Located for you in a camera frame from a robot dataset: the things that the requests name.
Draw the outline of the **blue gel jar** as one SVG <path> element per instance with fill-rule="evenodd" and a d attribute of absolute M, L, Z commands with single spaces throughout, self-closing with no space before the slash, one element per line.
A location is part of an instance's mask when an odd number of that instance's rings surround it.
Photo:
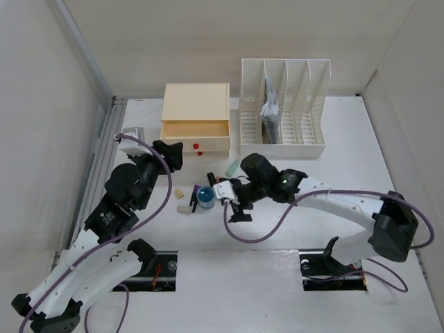
<path fill-rule="evenodd" d="M 198 205 L 204 210 L 212 209 L 215 206 L 216 197 L 212 187 L 209 185 L 200 187 L 196 192 L 196 198 Z"/>

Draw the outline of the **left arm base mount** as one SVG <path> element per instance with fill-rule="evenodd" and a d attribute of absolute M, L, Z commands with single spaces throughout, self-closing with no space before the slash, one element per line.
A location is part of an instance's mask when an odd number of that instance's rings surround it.
<path fill-rule="evenodd" d="M 154 264 L 144 264 L 141 271 L 122 282 L 130 292 L 174 292 L 178 253 L 161 251 Z"/>

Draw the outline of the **beige wooden drawer cabinet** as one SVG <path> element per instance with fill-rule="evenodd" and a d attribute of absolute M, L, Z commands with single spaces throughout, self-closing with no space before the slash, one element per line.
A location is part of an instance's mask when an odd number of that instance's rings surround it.
<path fill-rule="evenodd" d="M 230 151 L 230 85 L 169 83 L 165 87 L 160 139 L 183 143 L 185 153 L 228 155 Z"/>

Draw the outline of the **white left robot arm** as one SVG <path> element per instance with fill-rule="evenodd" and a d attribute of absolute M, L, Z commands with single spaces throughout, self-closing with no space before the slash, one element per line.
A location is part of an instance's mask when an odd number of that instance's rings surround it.
<path fill-rule="evenodd" d="M 144 226 L 136 211 L 144 210 L 160 175 L 170 180 L 182 168 L 181 142 L 151 145 L 130 135 L 117 135 L 124 144 L 143 148 L 128 154 L 129 163 L 115 167 L 105 183 L 105 195 L 88 216 L 71 248 L 46 279 L 30 293 L 15 296 L 12 306 L 33 332 L 73 332 L 107 292 L 137 273 L 148 275 L 157 251 L 143 239 L 128 244 L 110 262 L 105 259 L 124 237 Z"/>

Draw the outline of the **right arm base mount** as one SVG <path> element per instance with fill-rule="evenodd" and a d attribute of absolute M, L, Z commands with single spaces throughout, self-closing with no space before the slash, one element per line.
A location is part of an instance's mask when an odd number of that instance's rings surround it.
<path fill-rule="evenodd" d="M 342 265 L 322 250 L 299 252 L 304 291 L 367 291 L 361 261 Z"/>

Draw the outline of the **grey setup guide booklet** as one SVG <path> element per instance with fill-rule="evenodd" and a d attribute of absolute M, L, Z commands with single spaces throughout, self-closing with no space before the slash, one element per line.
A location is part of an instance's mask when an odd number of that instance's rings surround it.
<path fill-rule="evenodd" d="M 259 115 L 262 126 L 262 143 L 278 144 L 280 109 L 273 82 L 268 76 L 265 78 L 264 104 Z"/>

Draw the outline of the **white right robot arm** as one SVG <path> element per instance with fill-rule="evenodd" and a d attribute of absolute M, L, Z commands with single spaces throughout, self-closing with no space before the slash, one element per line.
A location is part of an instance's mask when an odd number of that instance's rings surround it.
<path fill-rule="evenodd" d="M 418 220 L 412 204 L 395 192 L 335 189 L 294 169 L 277 170 L 263 155 L 252 153 L 240 164 L 247 183 L 222 178 L 212 185 L 215 196 L 229 203 L 233 214 L 225 223 L 250 222 L 253 205 L 264 198 L 289 207 L 308 207 L 349 220 L 362 227 L 352 236 L 329 240 L 321 264 L 338 273 L 348 264 L 375 256 L 405 262 Z"/>

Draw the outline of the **purple highlighter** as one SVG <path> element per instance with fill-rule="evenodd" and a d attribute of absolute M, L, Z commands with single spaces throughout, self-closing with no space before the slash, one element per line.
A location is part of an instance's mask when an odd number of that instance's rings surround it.
<path fill-rule="evenodd" d="M 196 211 L 198 205 L 197 199 L 197 191 L 200 189 L 200 185 L 194 185 L 193 191 L 191 193 L 191 198 L 189 202 L 189 206 L 191 208 L 191 212 L 194 213 Z"/>

